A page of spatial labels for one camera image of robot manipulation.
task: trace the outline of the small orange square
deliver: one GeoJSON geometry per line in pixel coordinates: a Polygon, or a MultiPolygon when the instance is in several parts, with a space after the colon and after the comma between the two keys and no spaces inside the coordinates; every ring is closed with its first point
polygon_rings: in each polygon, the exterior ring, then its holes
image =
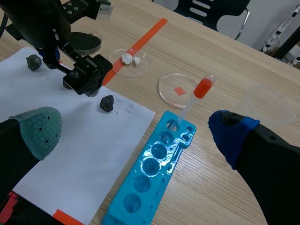
{"type": "Polygon", "coordinates": [[[184,94],[186,93],[182,87],[174,88],[174,91],[175,91],[179,96],[184,95],[184,94]]]}

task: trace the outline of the white wall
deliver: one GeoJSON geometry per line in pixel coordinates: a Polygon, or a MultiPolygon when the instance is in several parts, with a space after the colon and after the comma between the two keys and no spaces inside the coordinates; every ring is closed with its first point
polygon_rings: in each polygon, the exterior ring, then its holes
{"type": "MultiPolygon", "coordinates": [[[[178,5],[178,0],[154,0],[154,2],[171,10],[174,10],[178,5]]],[[[251,0],[248,5],[250,16],[245,30],[238,41],[261,50],[265,44],[265,40],[269,38],[274,29],[283,22],[289,12],[298,4],[300,4],[300,0],[251,0]]],[[[222,34],[235,38],[245,16],[246,12],[238,17],[223,16],[217,24],[217,29],[222,34]]],[[[298,26],[300,26],[299,16],[290,24],[285,33],[282,34],[280,42],[285,42],[298,26]]]]}

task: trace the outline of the white paper sheet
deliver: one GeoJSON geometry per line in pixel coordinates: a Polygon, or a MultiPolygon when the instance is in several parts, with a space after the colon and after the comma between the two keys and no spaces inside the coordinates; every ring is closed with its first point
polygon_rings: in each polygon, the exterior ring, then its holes
{"type": "Polygon", "coordinates": [[[62,115],[60,142],[16,185],[14,191],[45,212],[57,209],[83,224],[90,223],[136,148],[155,113],[105,87],[94,98],[62,86],[63,74],[44,64],[35,72],[23,48],[0,63],[0,122],[43,106],[62,115]],[[114,96],[114,110],[99,108],[114,96]]]}

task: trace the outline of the orange tape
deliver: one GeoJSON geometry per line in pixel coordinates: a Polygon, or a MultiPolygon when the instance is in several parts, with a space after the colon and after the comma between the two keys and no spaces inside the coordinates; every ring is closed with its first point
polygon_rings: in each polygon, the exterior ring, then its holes
{"type": "MultiPolygon", "coordinates": [[[[160,19],[141,39],[139,39],[126,53],[134,56],[148,41],[168,22],[167,19],[160,19]]],[[[113,69],[111,69],[105,76],[102,85],[105,86],[107,83],[119,72],[124,63],[121,58],[119,58],[114,64],[113,69]]]]}
{"type": "Polygon", "coordinates": [[[83,223],[80,223],[78,220],[60,210],[56,210],[56,212],[53,214],[53,218],[57,219],[64,225],[84,225],[83,223]]]}

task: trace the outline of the white cotton ball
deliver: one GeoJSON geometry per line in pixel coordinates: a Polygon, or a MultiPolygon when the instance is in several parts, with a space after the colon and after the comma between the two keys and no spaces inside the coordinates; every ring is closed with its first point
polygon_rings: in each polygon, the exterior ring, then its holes
{"type": "Polygon", "coordinates": [[[137,65],[139,65],[140,62],[141,62],[141,59],[139,57],[133,57],[133,63],[135,65],[135,67],[137,67],[137,65]]]}
{"type": "Polygon", "coordinates": [[[130,64],[132,62],[132,56],[128,53],[125,53],[124,55],[122,55],[122,62],[125,64],[130,64]]]}

